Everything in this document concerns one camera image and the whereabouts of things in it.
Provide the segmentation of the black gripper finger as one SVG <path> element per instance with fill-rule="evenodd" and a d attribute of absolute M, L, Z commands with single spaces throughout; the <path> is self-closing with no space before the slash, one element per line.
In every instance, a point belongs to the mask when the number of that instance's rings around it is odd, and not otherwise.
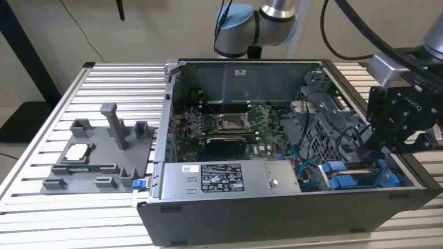
<path fill-rule="evenodd" d="M 383 159 L 392 151 L 387 144 L 392 140 L 394 128 L 374 128 L 364 131 L 364 150 L 370 159 Z"/>
<path fill-rule="evenodd" d="M 412 154 L 431 151 L 435 148 L 435 144 L 426 133 L 418 135 L 412 144 L 406 143 L 407 138 L 406 134 L 394 138 L 391 142 L 391 152 L 394 154 Z"/>

